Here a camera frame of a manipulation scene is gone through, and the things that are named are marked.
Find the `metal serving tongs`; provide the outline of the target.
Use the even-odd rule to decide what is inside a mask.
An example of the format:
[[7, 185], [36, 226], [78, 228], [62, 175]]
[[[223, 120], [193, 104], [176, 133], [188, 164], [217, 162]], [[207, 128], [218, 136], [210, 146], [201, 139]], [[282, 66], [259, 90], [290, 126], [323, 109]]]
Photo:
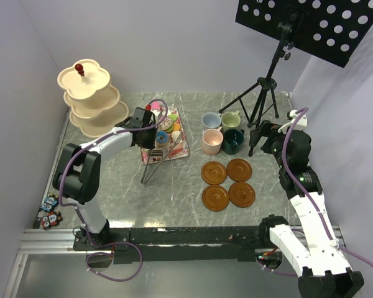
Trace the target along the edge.
[[156, 171], [160, 168], [160, 166], [161, 166], [161, 164], [168, 158], [168, 155], [169, 155], [169, 153], [172, 151], [172, 149], [175, 147], [177, 145], [177, 143], [173, 143], [173, 145], [170, 147], [170, 149], [168, 150], [168, 152], [166, 153], [166, 155], [162, 158], [162, 160], [161, 161], [159, 161], [157, 164], [156, 164], [156, 166], [155, 166], [155, 168], [153, 169], [153, 171], [148, 175], [148, 176], [146, 176], [146, 174], [147, 174], [147, 170], [148, 170], [148, 168], [149, 168], [149, 161], [150, 161], [150, 157], [151, 157], [151, 151], [152, 150], [150, 150], [149, 151], [149, 154], [148, 154], [148, 159], [147, 159], [147, 163], [146, 163], [146, 165], [145, 165], [145, 168], [144, 168], [144, 172], [143, 172], [143, 174], [142, 174], [142, 178], [141, 178], [141, 184], [142, 185], [145, 185], [145, 184], [147, 184], [148, 182], [149, 182], [149, 180], [151, 179], [151, 177], [156, 173]]

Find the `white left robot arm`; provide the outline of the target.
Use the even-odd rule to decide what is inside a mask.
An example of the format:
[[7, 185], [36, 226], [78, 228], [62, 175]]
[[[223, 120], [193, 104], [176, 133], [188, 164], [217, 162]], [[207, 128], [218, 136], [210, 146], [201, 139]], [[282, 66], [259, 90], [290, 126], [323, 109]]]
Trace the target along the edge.
[[134, 146], [154, 147], [158, 124], [151, 107], [137, 107], [132, 116], [95, 140], [63, 147], [52, 186], [58, 191], [59, 204], [75, 209], [89, 244], [97, 250], [106, 248], [111, 241], [109, 221], [95, 198], [101, 163]]

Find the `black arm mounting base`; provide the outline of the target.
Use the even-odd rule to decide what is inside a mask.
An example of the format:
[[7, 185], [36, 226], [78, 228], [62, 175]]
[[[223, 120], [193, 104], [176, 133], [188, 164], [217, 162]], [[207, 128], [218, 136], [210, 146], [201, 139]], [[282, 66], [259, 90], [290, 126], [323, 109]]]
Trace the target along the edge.
[[83, 232], [76, 232], [73, 249], [112, 253], [114, 264], [131, 264], [140, 260], [254, 262], [260, 253], [275, 248], [258, 226], [113, 228], [109, 242], [95, 248]]

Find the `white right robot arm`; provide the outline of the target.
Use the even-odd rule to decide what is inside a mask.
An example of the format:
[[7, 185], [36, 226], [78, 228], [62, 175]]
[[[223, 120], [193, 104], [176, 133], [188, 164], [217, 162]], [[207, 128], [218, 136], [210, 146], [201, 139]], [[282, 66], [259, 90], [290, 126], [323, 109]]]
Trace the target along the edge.
[[280, 249], [297, 275], [302, 297], [354, 297], [364, 278], [352, 269], [336, 239], [323, 188], [309, 165], [311, 138], [304, 131], [306, 112], [306, 108], [292, 110], [286, 124], [265, 120], [251, 131], [251, 148], [262, 137], [266, 139], [261, 150], [276, 159], [279, 181], [305, 236], [302, 243], [284, 217], [270, 215], [259, 225], [259, 240], [266, 247]]

